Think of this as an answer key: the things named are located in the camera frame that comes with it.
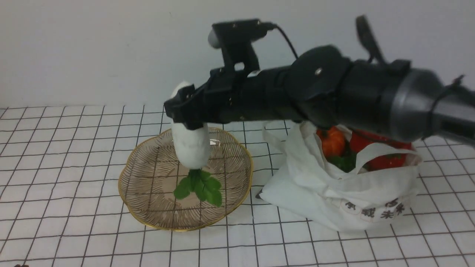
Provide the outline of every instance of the white grid surface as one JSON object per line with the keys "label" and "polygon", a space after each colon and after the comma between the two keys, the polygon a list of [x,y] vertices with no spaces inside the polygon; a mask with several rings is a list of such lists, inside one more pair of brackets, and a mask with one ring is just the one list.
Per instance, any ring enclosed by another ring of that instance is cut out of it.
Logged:
{"label": "white grid surface", "polygon": [[[0,267],[475,267],[475,150],[431,137],[421,194],[384,229],[338,233],[255,195],[284,158],[261,123],[213,125],[251,152],[251,195],[192,232],[145,227],[117,179],[140,142],[170,128],[161,106],[68,106],[0,111]],[[270,129],[282,140],[288,122]]]}

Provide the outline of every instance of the green leaves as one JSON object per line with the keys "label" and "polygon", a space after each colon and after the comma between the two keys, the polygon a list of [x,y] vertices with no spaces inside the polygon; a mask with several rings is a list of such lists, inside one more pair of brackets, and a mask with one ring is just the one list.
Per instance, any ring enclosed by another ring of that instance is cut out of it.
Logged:
{"label": "green leaves", "polygon": [[202,170],[190,170],[188,176],[183,178],[173,195],[178,200],[182,200],[195,192],[200,201],[208,201],[210,204],[217,207],[222,205],[222,196],[219,189],[221,183],[211,173]]}
{"label": "green leaves", "polygon": [[191,185],[191,178],[189,176],[183,178],[180,183],[177,185],[177,188],[175,188],[175,191],[173,191],[173,195],[175,198],[178,200],[182,200],[190,195],[190,185]]}
{"label": "green leaves", "polygon": [[327,160],[346,173],[351,172],[356,167],[356,153],[351,153],[344,157],[329,157]]}

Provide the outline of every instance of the white tote bag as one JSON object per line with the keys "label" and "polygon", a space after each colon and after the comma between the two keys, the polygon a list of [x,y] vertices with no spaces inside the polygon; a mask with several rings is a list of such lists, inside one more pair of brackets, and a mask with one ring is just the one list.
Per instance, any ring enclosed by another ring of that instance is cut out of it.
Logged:
{"label": "white tote bag", "polygon": [[[338,126],[347,139],[351,131]],[[366,230],[390,224],[407,212],[417,195],[421,157],[413,150],[372,143],[345,173],[328,163],[311,123],[297,124],[283,143],[264,127],[263,136],[285,156],[285,163],[263,187],[260,197],[276,206],[338,231]],[[383,155],[407,153],[403,167],[367,172],[363,166]]]}

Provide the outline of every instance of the red pepper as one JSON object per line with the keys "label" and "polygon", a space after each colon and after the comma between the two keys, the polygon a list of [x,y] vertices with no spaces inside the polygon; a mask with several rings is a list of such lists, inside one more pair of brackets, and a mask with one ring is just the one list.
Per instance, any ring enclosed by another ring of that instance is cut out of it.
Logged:
{"label": "red pepper", "polygon": [[[398,149],[411,149],[411,143],[403,143],[364,131],[353,131],[350,140],[350,148],[355,153],[360,152],[371,143],[385,143]],[[377,157],[368,162],[371,171],[397,168],[404,165],[407,154],[392,154]]]}

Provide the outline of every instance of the black robotic arm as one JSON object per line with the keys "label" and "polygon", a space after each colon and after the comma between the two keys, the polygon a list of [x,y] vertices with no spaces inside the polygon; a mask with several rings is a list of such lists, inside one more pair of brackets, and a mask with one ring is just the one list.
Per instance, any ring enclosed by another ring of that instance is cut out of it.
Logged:
{"label": "black robotic arm", "polygon": [[351,61],[328,45],[290,66],[260,70],[251,43],[270,30],[283,31],[258,19],[214,24],[208,40],[221,48],[224,67],[211,70],[202,86],[182,88],[167,100],[166,114],[190,130],[203,123],[293,120],[320,128],[343,124],[403,142],[441,135],[475,145],[475,95],[461,77],[444,86],[408,60],[387,63],[364,16],[356,26],[368,60]]}

